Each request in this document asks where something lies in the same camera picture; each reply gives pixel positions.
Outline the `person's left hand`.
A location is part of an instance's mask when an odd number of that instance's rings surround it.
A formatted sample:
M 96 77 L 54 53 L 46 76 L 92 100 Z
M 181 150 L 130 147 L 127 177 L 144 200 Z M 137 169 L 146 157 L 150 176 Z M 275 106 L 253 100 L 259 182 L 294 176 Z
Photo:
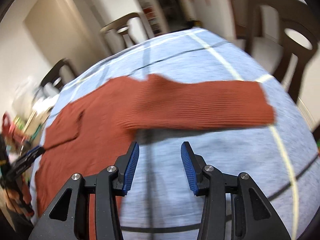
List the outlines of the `person's left hand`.
M 25 182 L 24 177 L 22 178 L 22 194 L 23 194 L 23 200 L 25 203 L 30 204 L 31 202 L 31 194 L 29 191 L 29 187 Z M 19 214 L 23 214 L 23 211 L 21 207 L 18 205 L 18 201 L 20 200 L 20 195 L 18 192 L 12 189 L 4 189 L 3 190 L 3 197 L 5 199 L 5 203 L 7 205 L 7 208 L 11 211 L 14 211 Z

